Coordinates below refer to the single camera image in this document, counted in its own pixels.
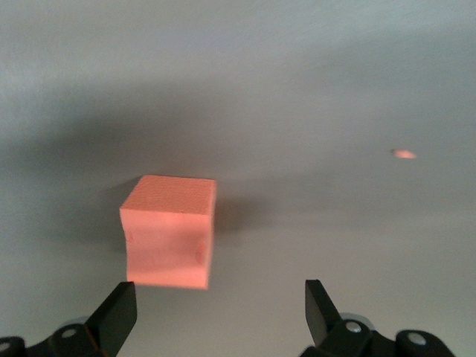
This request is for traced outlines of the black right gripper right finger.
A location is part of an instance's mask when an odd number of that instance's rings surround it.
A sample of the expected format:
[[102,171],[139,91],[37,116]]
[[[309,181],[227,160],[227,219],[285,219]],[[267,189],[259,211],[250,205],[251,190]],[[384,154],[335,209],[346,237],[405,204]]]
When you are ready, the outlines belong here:
[[429,332],[401,330],[390,340],[355,318],[342,318],[319,280],[305,282],[305,313],[314,344],[300,357],[456,357]]

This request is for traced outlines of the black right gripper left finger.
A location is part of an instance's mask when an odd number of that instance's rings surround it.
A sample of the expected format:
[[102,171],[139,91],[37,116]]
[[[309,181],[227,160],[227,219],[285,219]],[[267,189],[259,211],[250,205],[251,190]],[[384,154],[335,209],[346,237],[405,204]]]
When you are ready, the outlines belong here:
[[0,337],[0,357],[117,357],[137,315],[135,284],[121,282],[84,323],[65,325],[38,344]]

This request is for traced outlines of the orange foam block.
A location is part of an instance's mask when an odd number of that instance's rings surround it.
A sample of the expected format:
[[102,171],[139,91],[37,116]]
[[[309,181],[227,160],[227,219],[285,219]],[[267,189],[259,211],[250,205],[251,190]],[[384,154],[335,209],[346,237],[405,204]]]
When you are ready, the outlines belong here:
[[207,289],[216,181],[142,176],[120,206],[126,277],[138,285]]

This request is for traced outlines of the table cover cloth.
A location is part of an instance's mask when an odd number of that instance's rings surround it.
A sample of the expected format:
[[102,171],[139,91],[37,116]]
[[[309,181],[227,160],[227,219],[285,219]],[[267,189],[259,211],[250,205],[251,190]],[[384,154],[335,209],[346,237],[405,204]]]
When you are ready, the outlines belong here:
[[476,0],[0,0],[0,335],[124,279],[146,174],[217,181],[210,286],[118,357],[298,357],[308,279],[476,357]]

